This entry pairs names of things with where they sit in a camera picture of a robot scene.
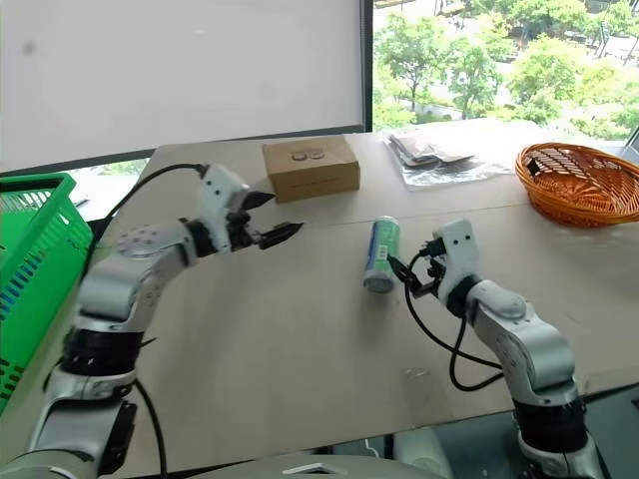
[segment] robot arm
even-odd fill
[[[395,274],[413,295],[433,293],[495,353],[515,406],[520,448],[541,474],[604,478],[584,423],[568,342],[523,297],[479,277],[470,222],[446,225],[433,237],[420,251],[429,260],[432,282],[421,284],[409,268],[390,258]]]
[[[115,251],[80,286],[28,453],[0,477],[93,478],[123,464],[137,409],[125,396],[164,287],[198,257],[252,244],[267,248],[294,235],[302,225],[282,224],[265,234],[249,225],[247,210],[272,197],[250,191],[236,175],[213,165],[203,178],[197,219],[121,235]]]

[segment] green can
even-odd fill
[[[391,292],[395,285],[389,256],[397,256],[399,223],[393,217],[379,217],[372,224],[368,261],[363,274],[363,285],[373,292]]]

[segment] woven basket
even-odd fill
[[[515,171],[532,205],[571,227],[639,221],[639,168],[592,148],[563,143],[523,150]]]

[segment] tree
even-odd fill
[[[630,134],[629,128],[619,126],[608,116],[595,116],[589,119],[572,118],[570,123],[581,133],[601,140],[625,140]]]
[[[372,84],[374,130],[401,128],[415,122],[415,113],[398,103],[399,98],[405,93],[405,86],[401,81],[392,78],[386,65],[374,65]]]
[[[512,60],[515,57],[516,47],[508,38],[510,25],[506,17],[500,13],[479,15],[478,38],[483,42],[490,58],[498,62]]]
[[[583,19],[583,23],[577,29],[583,33],[586,38],[592,40],[594,43],[599,43],[601,40],[601,16],[600,15],[586,15]]]
[[[621,112],[612,115],[612,121],[617,125],[626,128],[626,136],[639,126],[639,99],[635,103],[626,105]]]
[[[454,102],[461,118],[492,108],[502,78],[485,46],[460,37],[450,44],[449,58],[448,85],[457,94]]]
[[[579,0],[517,0],[509,13],[522,26],[522,40],[542,33],[561,36],[566,30],[580,30],[586,22],[586,7]]]
[[[624,1],[610,5],[602,20],[608,23],[611,35],[627,35],[636,23],[632,16],[630,4]]]
[[[513,64],[508,84],[511,95],[519,104],[525,104],[541,90],[546,90],[554,100],[570,99],[584,56],[580,49],[542,35]]]
[[[537,125],[547,125],[561,115],[561,104],[553,97],[551,89],[535,92],[522,105],[517,105],[513,118],[530,120]]]
[[[387,25],[377,34],[376,51],[393,78],[406,84],[414,111],[417,92],[441,73],[445,52],[442,28],[431,17],[408,22],[404,17],[390,15]]]
[[[473,0],[472,10],[477,13],[509,14],[517,0]]]
[[[402,128],[415,122],[415,112],[410,112],[398,103],[384,101],[372,105],[372,127],[374,130]]]
[[[597,60],[584,67],[574,100],[581,106],[618,103],[623,88],[620,69],[608,59]]]

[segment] cardboard box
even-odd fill
[[[343,136],[263,145],[279,203],[359,190],[359,163]]]

